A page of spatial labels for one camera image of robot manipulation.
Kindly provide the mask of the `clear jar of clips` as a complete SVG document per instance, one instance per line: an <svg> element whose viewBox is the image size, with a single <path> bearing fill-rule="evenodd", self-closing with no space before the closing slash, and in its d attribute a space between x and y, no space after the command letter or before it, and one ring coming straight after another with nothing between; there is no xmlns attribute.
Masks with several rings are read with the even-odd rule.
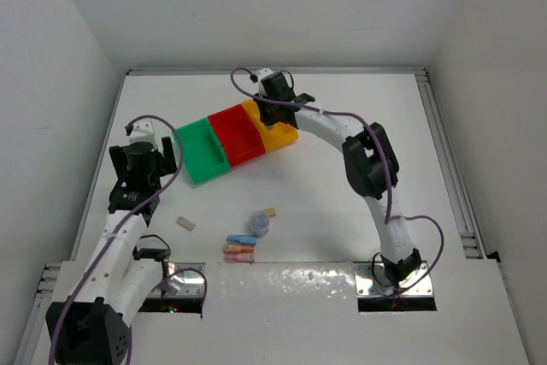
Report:
<svg viewBox="0 0 547 365"><path fill-rule="evenodd" d="M258 238L265 236L270 228L270 216L263 210L253 212L248 221L248 228Z"/></svg>

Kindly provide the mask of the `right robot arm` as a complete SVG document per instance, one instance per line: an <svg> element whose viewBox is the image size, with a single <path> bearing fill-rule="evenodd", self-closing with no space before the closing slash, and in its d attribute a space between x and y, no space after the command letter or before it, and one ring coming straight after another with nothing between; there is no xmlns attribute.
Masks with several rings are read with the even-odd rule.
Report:
<svg viewBox="0 0 547 365"><path fill-rule="evenodd" d="M346 179L373 217L385 277L391 286L398 287L421 266L421 255L398 205L399 164L385 129L378 123L365 127L348 115L329 115L314 97L296 95L280 71L263 68L250 78L257 84L255 102L265 126L284 123L315 135L341 152Z"/></svg>

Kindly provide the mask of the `long grey eraser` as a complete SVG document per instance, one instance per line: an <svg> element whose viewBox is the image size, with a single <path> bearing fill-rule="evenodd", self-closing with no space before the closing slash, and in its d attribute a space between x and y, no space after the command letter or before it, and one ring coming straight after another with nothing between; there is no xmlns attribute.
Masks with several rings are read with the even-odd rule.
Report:
<svg viewBox="0 0 547 365"><path fill-rule="evenodd" d="M176 223L188 231L193 231L197 226L193 221L186 219L184 216L179 216Z"/></svg>

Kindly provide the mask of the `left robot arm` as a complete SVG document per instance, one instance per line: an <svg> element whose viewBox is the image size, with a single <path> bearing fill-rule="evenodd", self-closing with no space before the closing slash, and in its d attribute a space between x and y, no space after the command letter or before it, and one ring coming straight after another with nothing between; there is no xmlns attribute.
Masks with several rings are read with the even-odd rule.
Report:
<svg viewBox="0 0 547 365"><path fill-rule="evenodd" d="M150 139L109 148L117 181L109 194L105 225L82 278L62 302L50 304L50 364L121 364L131 347L132 319L163 279L162 256L140 256L137 242L148 228L180 165L172 140L158 149Z"/></svg>

